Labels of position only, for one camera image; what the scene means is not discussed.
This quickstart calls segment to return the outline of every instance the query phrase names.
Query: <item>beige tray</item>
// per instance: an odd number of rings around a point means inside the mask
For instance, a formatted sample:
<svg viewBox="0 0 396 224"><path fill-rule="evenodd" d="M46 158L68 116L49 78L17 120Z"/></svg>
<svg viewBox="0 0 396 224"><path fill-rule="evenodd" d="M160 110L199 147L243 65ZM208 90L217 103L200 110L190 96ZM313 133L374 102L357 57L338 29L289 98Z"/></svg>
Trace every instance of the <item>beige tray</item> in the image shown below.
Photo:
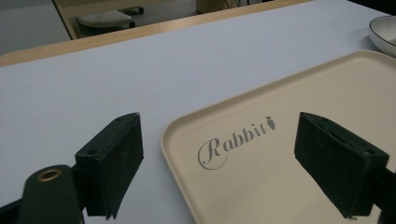
<svg viewBox="0 0 396 224"><path fill-rule="evenodd" d="M197 223L376 223L376 207L344 219L295 160L301 111L385 150L396 170L396 60L356 52L169 124L163 155Z"/></svg>

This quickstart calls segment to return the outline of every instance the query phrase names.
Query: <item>wooden desk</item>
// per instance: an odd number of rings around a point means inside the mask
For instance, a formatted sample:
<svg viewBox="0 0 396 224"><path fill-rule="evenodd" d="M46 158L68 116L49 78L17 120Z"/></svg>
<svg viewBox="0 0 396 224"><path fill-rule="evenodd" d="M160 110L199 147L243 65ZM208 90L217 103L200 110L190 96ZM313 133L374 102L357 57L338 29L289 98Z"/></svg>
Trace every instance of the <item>wooden desk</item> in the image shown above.
<svg viewBox="0 0 396 224"><path fill-rule="evenodd" d="M18 50L1 56L0 66L44 59L56 55L75 52L78 50L96 48L103 45L118 43L121 41L135 39L147 35L155 35L163 32L186 28L193 25L203 24L211 21L225 20L232 17L247 15L250 13L275 9L279 7L287 7L308 1L310 0L276 0L273 2L261 3L248 7L237 7L174 21L155 23L105 35L97 35L77 40L66 41L59 44L47 45L33 49Z"/></svg>

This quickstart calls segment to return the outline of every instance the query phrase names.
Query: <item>white table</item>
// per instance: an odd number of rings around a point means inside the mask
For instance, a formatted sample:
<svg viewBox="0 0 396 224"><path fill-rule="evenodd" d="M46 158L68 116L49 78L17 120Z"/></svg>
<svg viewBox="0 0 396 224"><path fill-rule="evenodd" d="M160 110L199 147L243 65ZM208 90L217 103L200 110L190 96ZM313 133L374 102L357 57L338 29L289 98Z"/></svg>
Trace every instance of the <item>white table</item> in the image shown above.
<svg viewBox="0 0 396 224"><path fill-rule="evenodd" d="M160 148L173 119L360 49L381 12L317 0L0 67L0 205L25 179L139 111L145 159L108 223L192 223ZM106 223L86 217L87 223Z"/></svg>

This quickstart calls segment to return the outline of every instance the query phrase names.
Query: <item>bowl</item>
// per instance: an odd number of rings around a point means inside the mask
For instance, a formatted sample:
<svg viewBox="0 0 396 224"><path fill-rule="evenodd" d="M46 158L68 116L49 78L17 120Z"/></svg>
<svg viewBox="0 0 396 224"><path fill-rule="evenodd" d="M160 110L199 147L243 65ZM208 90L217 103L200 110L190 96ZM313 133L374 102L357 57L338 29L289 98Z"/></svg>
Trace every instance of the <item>bowl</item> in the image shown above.
<svg viewBox="0 0 396 224"><path fill-rule="evenodd" d="M396 16L373 19L369 36L382 52L396 57Z"/></svg>

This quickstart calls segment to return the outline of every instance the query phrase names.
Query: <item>printed logo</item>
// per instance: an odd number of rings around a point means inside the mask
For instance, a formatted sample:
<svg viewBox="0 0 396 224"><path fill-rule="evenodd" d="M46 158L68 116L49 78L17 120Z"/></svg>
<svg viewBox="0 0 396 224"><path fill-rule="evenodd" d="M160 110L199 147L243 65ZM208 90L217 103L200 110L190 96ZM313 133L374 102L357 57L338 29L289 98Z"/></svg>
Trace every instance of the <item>printed logo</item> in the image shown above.
<svg viewBox="0 0 396 224"><path fill-rule="evenodd" d="M198 163L206 170L217 170L227 161L227 154L256 138L262 137L269 131L276 129L275 122L271 117L265 117L266 124L251 124L239 132L233 132L230 138L221 141L212 138L206 141L198 150Z"/></svg>

